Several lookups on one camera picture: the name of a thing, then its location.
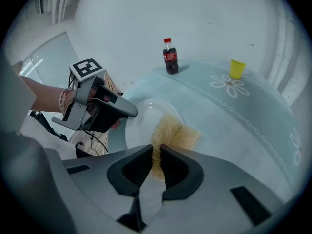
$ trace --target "red label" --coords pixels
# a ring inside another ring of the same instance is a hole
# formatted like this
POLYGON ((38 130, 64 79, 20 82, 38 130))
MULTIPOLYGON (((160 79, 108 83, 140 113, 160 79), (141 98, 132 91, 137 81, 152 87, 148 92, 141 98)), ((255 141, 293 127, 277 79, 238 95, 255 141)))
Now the red label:
POLYGON ((176 60, 177 59, 177 54, 176 54, 176 52, 166 53, 166 54, 164 54, 164 59, 165 59, 165 61, 176 60))

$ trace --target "white plate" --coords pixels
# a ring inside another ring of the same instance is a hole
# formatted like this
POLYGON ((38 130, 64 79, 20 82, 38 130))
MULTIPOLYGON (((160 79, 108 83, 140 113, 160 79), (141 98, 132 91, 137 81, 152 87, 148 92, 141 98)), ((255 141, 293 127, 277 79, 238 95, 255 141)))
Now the white plate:
POLYGON ((138 115, 128 117, 125 129, 127 148, 151 144, 152 133, 160 119, 171 114, 184 124, 181 115, 169 103, 161 99, 146 99, 136 105, 138 115))

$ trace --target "flower pattern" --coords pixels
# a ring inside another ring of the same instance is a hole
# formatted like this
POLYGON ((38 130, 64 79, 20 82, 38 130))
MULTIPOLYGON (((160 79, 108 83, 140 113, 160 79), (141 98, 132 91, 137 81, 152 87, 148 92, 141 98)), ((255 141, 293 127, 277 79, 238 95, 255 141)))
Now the flower pattern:
POLYGON ((223 88, 226 87, 226 92, 229 96, 233 98, 238 97, 238 93, 240 92, 246 96, 249 95, 249 92, 243 88, 244 83, 241 80, 233 80, 228 75, 222 75, 222 77, 218 76, 210 76, 211 79, 216 80, 210 83, 210 86, 214 88, 223 88))
POLYGON ((301 161, 301 139, 298 130, 294 127, 293 133, 290 133, 290 138, 293 146, 295 147, 296 151, 293 154, 293 162, 296 166, 300 164, 301 161))

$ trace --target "bracelet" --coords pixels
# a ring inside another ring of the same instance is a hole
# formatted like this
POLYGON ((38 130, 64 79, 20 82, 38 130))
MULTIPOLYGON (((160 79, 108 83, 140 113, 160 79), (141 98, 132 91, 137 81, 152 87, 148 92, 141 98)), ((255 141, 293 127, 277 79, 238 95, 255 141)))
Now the bracelet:
POLYGON ((68 88, 65 88, 62 93, 60 94, 59 96, 59 102, 58 102, 58 106, 59 106, 59 109, 61 111, 61 113, 64 115, 65 114, 65 101, 66 101, 66 94, 72 90, 71 87, 68 87, 68 88))

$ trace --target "light blue tablecloth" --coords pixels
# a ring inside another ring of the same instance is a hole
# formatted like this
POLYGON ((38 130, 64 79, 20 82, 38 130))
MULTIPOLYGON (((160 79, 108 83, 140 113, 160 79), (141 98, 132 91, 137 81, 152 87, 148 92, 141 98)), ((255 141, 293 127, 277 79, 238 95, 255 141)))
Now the light blue tablecloth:
MULTIPOLYGON (((238 165, 288 200, 296 184, 300 137, 279 92, 248 69, 232 80, 229 62, 184 60, 179 65, 176 75, 156 68, 123 97, 134 105, 148 98, 169 102, 185 124, 201 132, 194 151, 238 165)), ((125 122, 109 131, 110 152, 126 149, 125 122)))

